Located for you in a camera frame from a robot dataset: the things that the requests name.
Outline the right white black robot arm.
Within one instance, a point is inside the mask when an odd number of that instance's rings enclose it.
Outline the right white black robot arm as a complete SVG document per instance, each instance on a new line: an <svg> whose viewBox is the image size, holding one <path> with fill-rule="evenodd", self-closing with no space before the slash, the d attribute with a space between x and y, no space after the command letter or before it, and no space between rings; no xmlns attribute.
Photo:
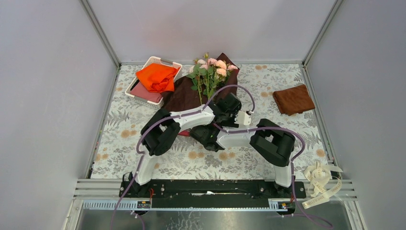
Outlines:
<svg viewBox="0 0 406 230"><path fill-rule="evenodd" d="M217 152L233 147L254 149L275 170L275 193L287 197L293 192L291 154L295 137L268 119L249 129L222 129L213 125L196 126L190 136L206 150Z"/></svg>

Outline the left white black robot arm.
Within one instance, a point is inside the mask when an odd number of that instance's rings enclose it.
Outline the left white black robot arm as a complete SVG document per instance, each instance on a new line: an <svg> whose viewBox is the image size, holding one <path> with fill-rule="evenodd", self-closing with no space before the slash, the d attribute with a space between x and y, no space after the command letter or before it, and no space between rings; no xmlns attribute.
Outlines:
<svg viewBox="0 0 406 230"><path fill-rule="evenodd" d="M219 129L215 125L238 127L235 119L241 108L241 101L235 94L229 93L216 102L210 101L181 112L159 109L141 130L141 138L136 145L141 158L133 171L130 191L137 197L147 194L158 157L171 149L182 131L189 131L193 139L210 150L220 150L221 146L216 143Z"/></svg>

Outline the cream printed ribbon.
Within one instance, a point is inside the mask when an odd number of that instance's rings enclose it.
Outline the cream printed ribbon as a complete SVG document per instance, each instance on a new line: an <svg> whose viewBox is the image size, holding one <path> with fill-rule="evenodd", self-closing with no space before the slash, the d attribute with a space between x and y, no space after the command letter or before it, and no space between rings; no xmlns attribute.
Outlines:
<svg viewBox="0 0 406 230"><path fill-rule="evenodd" d="M338 177L335 177L337 183L332 188L326 189L326 185L334 177L331 172L342 173L343 171L338 166L323 165L319 161L304 170L304 176L313 188L311 199L302 203L304 209L329 202L330 198L341 190L342 180Z"/></svg>

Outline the dark red wrapping paper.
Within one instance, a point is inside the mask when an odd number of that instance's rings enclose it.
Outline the dark red wrapping paper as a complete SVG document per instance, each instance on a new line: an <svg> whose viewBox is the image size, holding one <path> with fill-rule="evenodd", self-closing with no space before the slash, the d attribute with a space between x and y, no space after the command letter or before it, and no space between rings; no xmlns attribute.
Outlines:
<svg viewBox="0 0 406 230"><path fill-rule="evenodd" d="M224 60L227 64L233 64L224 53L222 53L217 59ZM237 84L238 72L239 69L237 69L236 73L231 74L231 77L226 81L225 86ZM200 104L198 92L191 89L193 83L187 75L176 80L174 86L175 90L173 92L165 92L162 94L164 99L163 108L169 112L181 112L193 109L200 105L205 105L209 99L204 95L203 104Z"/></svg>

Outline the pink fake flower bunch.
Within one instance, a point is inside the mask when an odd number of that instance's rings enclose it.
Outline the pink fake flower bunch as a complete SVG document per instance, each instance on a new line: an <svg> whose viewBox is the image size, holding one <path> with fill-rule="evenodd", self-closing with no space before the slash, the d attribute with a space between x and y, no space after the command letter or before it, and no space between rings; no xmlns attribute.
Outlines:
<svg viewBox="0 0 406 230"><path fill-rule="evenodd" d="M237 66L212 58L208 53L205 53L202 59L197 58L187 77L193 83L191 89L198 92L200 104L203 104L204 95L211 98L218 88L225 86L237 69Z"/></svg>

